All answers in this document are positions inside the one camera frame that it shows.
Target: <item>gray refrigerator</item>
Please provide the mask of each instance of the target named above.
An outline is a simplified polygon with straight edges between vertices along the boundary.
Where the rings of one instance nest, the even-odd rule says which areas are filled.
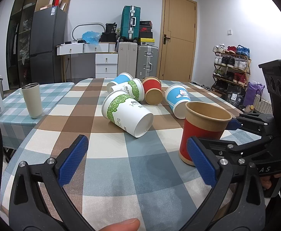
[[[61,58],[56,46],[64,43],[67,14],[55,6],[34,13],[30,36],[32,82],[62,82]]]

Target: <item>purple bag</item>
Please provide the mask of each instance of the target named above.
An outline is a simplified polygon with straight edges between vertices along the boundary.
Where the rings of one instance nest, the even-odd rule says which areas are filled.
[[[257,90],[259,90],[260,94],[262,95],[264,87],[264,85],[262,85],[261,83],[256,83],[255,81],[248,82],[243,105],[253,105]]]

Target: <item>metal bolt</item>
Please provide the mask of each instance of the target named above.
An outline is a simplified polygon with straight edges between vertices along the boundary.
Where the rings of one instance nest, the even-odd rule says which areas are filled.
[[[222,165],[227,165],[228,164],[228,161],[225,159],[225,158],[223,158],[223,159],[220,159],[220,164],[222,164]]]
[[[244,160],[243,158],[241,158],[241,159],[238,160],[238,163],[239,163],[239,164],[244,164],[244,163],[245,163],[245,160]]]
[[[53,164],[55,162],[55,159],[54,158],[48,158],[47,160],[46,160],[46,163],[47,164]]]
[[[21,161],[18,165],[20,166],[20,167],[24,167],[25,166],[25,162],[24,161]]]
[[[255,168],[255,167],[256,167],[255,163],[253,163],[253,162],[250,162],[250,163],[249,163],[249,166],[250,166],[251,168]]]

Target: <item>blue paper cup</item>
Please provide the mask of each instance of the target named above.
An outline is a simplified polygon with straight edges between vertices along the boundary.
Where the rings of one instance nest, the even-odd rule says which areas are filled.
[[[184,119],[185,104],[191,101],[186,88],[181,84],[171,85],[165,92],[165,99],[174,112],[175,117]]]
[[[115,86],[115,85],[118,85],[118,84],[121,84],[124,82],[128,82],[130,80],[133,80],[133,76],[131,76],[129,73],[126,73],[126,72],[121,73],[114,80],[112,80],[111,82],[109,82],[106,85],[107,92],[110,93],[112,91],[111,90],[112,86]]]

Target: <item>paper cup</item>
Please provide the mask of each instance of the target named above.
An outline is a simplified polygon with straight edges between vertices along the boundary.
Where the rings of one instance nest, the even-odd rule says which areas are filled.
[[[136,138],[143,136],[153,123],[153,114],[123,90],[106,97],[102,115]]]
[[[145,90],[145,100],[150,105],[158,105],[163,100],[161,82],[156,77],[147,77],[142,81]]]
[[[179,156],[185,163],[194,165],[186,150],[188,138],[196,136],[219,140],[232,116],[227,110],[205,102],[188,102],[185,106],[186,115]]]
[[[39,83],[31,83],[21,88],[28,113],[36,119],[43,113]]]
[[[118,90],[126,91],[131,98],[135,99],[138,102],[143,101],[145,98],[145,91],[143,89],[143,85],[138,78],[112,86],[110,88],[110,92]]]
[[[112,86],[121,84],[123,82],[128,82],[130,80],[133,80],[133,76],[131,76],[129,73],[126,72],[121,73],[114,80],[112,80],[106,85],[107,92],[110,93],[111,91],[110,89]]]
[[[185,104],[191,101],[186,88],[181,84],[171,85],[165,92],[165,99],[174,112],[175,117],[184,119]]]

